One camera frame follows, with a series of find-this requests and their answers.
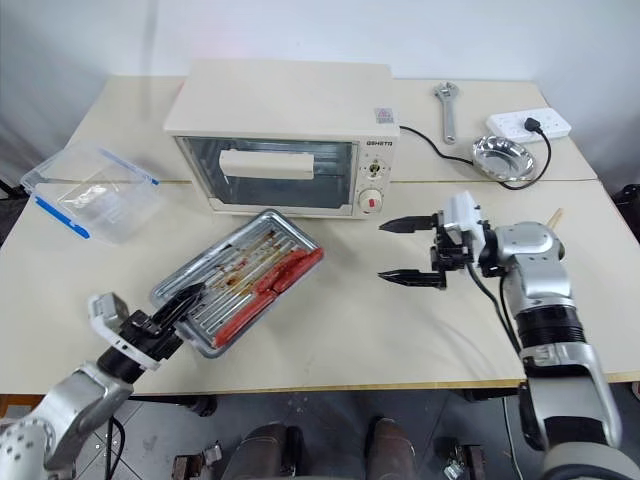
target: metal baking tray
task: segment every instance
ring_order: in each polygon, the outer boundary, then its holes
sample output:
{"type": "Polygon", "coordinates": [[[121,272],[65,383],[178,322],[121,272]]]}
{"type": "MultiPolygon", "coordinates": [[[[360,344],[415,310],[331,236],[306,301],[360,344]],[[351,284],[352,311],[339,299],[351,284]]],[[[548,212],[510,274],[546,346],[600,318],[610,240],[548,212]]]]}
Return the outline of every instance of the metal baking tray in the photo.
{"type": "Polygon", "coordinates": [[[265,210],[160,282],[151,292],[151,303],[160,308],[182,288],[204,282],[207,288],[200,302],[187,313],[187,320],[176,325],[176,331],[205,357],[215,358],[277,303],[280,293],[269,292],[269,304],[231,335],[233,338],[227,332],[228,341],[217,344],[223,329],[228,331],[238,318],[236,314],[242,315],[239,312],[255,304],[261,295],[256,288],[265,275],[280,268],[291,255],[312,253],[322,258],[322,249],[315,241],[277,211],[265,210]]]}

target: white power strip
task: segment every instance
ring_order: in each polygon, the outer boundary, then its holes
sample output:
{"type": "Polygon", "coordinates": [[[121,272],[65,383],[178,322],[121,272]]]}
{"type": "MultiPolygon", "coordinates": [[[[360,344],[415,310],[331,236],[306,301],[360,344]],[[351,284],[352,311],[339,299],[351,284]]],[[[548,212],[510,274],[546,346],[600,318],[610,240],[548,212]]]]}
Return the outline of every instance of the white power strip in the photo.
{"type": "Polygon", "coordinates": [[[566,137],[571,131],[571,125],[553,108],[497,113],[487,119],[487,127],[494,135],[507,137],[514,142],[539,142],[542,140],[540,135],[524,129],[524,122],[529,117],[540,122],[540,128],[549,139],[566,137]]]}

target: robotic arm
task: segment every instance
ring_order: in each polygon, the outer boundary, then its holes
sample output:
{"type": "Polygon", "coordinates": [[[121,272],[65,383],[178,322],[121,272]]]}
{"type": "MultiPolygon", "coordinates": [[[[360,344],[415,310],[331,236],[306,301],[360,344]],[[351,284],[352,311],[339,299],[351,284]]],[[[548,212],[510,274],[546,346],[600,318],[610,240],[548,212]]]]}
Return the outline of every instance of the robotic arm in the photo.
{"type": "Polygon", "coordinates": [[[196,284],[181,290],[152,317],[140,310],[129,316],[115,296],[99,303],[119,325],[117,344],[97,363],[84,364],[53,387],[33,412],[0,436],[0,478],[74,478],[74,462],[85,441],[133,393],[145,364],[169,358],[180,347],[174,325],[203,288],[196,284]]]}
{"type": "MultiPolygon", "coordinates": [[[[436,231],[434,272],[379,274],[391,282],[445,289],[446,272],[473,272],[474,265],[485,277],[503,277],[521,346],[515,338],[513,343],[527,377],[519,387],[522,428],[528,443],[546,452],[543,478],[640,480],[640,469],[617,450],[620,418],[585,340],[560,263],[564,248],[552,230],[534,222],[492,229],[467,192],[429,217],[405,217],[380,228],[436,231]]],[[[116,297],[99,303],[117,325],[113,346],[56,385],[38,408],[0,436],[0,478],[73,478],[74,460],[91,432],[131,395],[145,369],[180,347],[174,325],[199,301],[203,288],[185,288],[152,317],[141,311],[129,316],[116,297]]]]}
{"type": "Polygon", "coordinates": [[[560,262],[564,247],[550,228],[523,222],[492,229],[465,192],[430,217],[404,217],[380,229],[436,230],[435,273],[394,270],[379,274],[385,280],[445,289],[447,271],[473,265],[485,277],[503,277],[527,377],[519,387],[522,430],[531,447],[546,452],[543,478],[640,479],[640,469],[617,450],[620,417],[578,320],[560,262]]]}

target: cable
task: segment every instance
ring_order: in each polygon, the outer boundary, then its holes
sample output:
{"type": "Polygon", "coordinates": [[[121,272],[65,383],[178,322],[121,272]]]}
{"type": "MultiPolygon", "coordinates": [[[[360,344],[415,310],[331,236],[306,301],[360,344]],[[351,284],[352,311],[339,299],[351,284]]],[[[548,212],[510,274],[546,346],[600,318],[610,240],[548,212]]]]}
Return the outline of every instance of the cable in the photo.
{"type": "Polygon", "coordinates": [[[109,480],[111,469],[111,443],[113,441],[113,417],[107,421],[107,451],[105,452],[104,479],[109,480]]]}
{"type": "Polygon", "coordinates": [[[471,275],[471,279],[473,280],[473,283],[475,283],[476,286],[480,289],[480,291],[484,293],[489,298],[489,300],[491,300],[491,303],[493,303],[493,308],[495,309],[496,314],[500,319],[500,323],[502,323],[502,327],[504,328],[504,331],[507,334],[507,338],[509,338],[509,341],[511,342],[511,346],[516,351],[516,353],[520,353],[520,345],[518,344],[518,339],[515,337],[515,334],[513,333],[513,329],[509,328],[509,326],[507,325],[507,322],[502,316],[502,312],[500,311],[500,305],[498,304],[498,300],[496,300],[496,297],[493,295],[493,293],[491,293],[489,289],[485,287],[485,285],[480,281],[471,263],[467,263],[467,271],[469,272],[469,275],[471,275]]]}
{"type": "MultiPolygon", "coordinates": [[[[551,163],[551,143],[549,142],[549,139],[547,138],[545,133],[542,131],[542,128],[540,128],[540,122],[538,122],[534,118],[529,117],[524,122],[524,128],[529,132],[536,132],[538,135],[542,137],[542,139],[544,140],[544,143],[547,144],[547,161],[545,162],[544,167],[542,167],[542,170],[540,171],[538,176],[533,180],[528,181],[524,185],[512,186],[512,185],[508,185],[505,182],[498,182],[499,185],[506,188],[507,190],[524,190],[525,188],[529,188],[533,186],[546,173],[547,168],[549,168],[549,164],[551,163]]],[[[438,147],[436,147],[436,144],[433,143],[433,141],[431,141],[429,137],[427,137],[423,133],[420,133],[418,130],[411,127],[407,127],[405,125],[400,125],[400,129],[407,130],[419,136],[421,139],[423,139],[425,142],[431,145],[431,148],[433,148],[433,150],[438,154],[439,157],[446,158],[447,160],[455,160],[456,162],[463,162],[463,163],[466,163],[467,165],[473,166],[473,162],[471,160],[467,160],[466,158],[456,157],[454,155],[445,155],[440,150],[438,150],[438,147]]]]}
{"type": "Polygon", "coordinates": [[[125,442],[125,433],[124,427],[118,421],[117,418],[111,417],[109,419],[109,423],[107,425],[107,453],[106,453],[106,461],[105,461],[105,469],[104,469],[104,478],[105,480],[111,480],[116,473],[116,468],[118,467],[118,463],[120,462],[120,458],[122,457],[122,452],[124,450],[124,442],[125,442]],[[111,444],[113,442],[113,426],[116,426],[118,432],[120,433],[120,446],[118,447],[118,453],[116,454],[116,460],[111,465],[111,444]]]}
{"type": "Polygon", "coordinates": [[[513,338],[518,338],[516,336],[516,332],[513,330],[513,324],[511,323],[511,319],[509,318],[509,311],[507,310],[507,302],[504,300],[504,280],[506,275],[502,275],[500,277],[500,305],[502,305],[502,314],[504,315],[504,320],[506,322],[507,328],[509,332],[511,332],[511,336],[513,338]]]}
{"type": "Polygon", "coordinates": [[[423,139],[425,142],[427,142],[429,145],[431,145],[431,148],[433,148],[433,150],[441,158],[446,158],[447,160],[455,160],[456,162],[466,163],[467,165],[473,165],[473,162],[471,160],[467,160],[466,158],[455,157],[453,155],[445,155],[440,150],[438,150],[438,147],[436,147],[436,144],[433,143],[429,137],[427,137],[423,133],[420,133],[418,130],[415,130],[415,129],[411,128],[411,127],[406,127],[404,125],[400,125],[400,129],[407,130],[408,132],[411,132],[411,133],[414,133],[414,134],[418,135],[421,139],[423,139]]]}
{"type": "Polygon", "coordinates": [[[533,186],[538,180],[540,180],[542,178],[544,173],[547,171],[547,168],[549,168],[549,164],[551,163],[551,143],[549,143],[549,139],[547,138],[547,136],[542,131],[542,128],[540,128],[540,122],[538,122],[534,118],[529,117],[524,122],[524,128],[526,130],[528,130],[529,132],[536,132],[538,135],[540,135],[542,137],[542,139],[544,140],[544,143],[547,144],[547,161],[545,162],[544,167],[542,167],[542,170],[540,171],[540,174],[538,174],[538,176],[536,178],[534,178],[533,180],[525,183],[524,185],[518,185],[516,187],[513,187],[511,185],[507,185],[504,182],[499,182],[500,185],[502,185],[507,190],[524,190],[525,188],[529,188],[529,187],[533,186]]]}
{"type": "Polygon", "coordinates": [[[507,414],[507,397],[502,397],[502,413],[504,413],[504,424],[507,427],[507,438],[509,439],[509,451],[511,452],[511,465],[516,472],[519,480],[523,480],[518,459],[516,458],[516,449],[513,447],[513,437],[511,436],[511,425],[509,425],[509,415],[507,414]]]}

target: adjustable wrench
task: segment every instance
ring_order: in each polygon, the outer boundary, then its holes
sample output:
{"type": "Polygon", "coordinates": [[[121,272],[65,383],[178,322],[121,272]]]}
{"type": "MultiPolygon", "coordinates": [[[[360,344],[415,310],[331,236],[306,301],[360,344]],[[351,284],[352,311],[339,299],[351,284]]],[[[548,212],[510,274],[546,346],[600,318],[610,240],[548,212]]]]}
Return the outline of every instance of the adjustable wrench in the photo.
{"type": "Polygon", "coordinates": [[[436,97],[442,102],[442,123],[444,143],[456,143],[456,127],[453,121],[453,99],[458,95],[458,87],[451,82],[441,83],[436,87],[436,97]]]}

